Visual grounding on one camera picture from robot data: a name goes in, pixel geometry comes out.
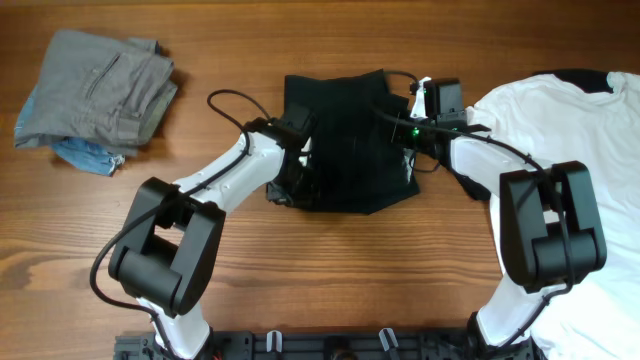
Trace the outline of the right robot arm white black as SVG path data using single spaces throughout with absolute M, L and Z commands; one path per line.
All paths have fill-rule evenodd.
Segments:
M 606 244 L 591 176 L 578 161 L 541 165 L 483 125 L 437 127 L 393 119 L 393 140 L 470 178 L 499 200 L 505 273 L 467 323 L 465 354 L 518 356 L 551 301 L 600 270 Z

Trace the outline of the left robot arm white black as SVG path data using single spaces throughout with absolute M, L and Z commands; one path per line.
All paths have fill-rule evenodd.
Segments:
M 105 246 L 109 276 L 148 314 L 143 359 L 212 359 L 211 326 L 200 299 L 213 274 L 227 216 L 260 186 L 304 167 L 307 135 L 243 131 L 222 156 L 173 183 L 138 189 L 123 228 Z

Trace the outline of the black shorts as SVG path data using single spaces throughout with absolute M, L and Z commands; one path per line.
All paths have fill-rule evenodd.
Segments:
M 408 100 L 391 93 L 383 70 L 325 80 L 287 75 L 284 84 L 285 105 L 318 120 L 310 169 L 289 191 L 294 208 L 372 214 L 420 193 L 403 148 L 391 142 L 393 124 L 371 109 L 407 114 Z

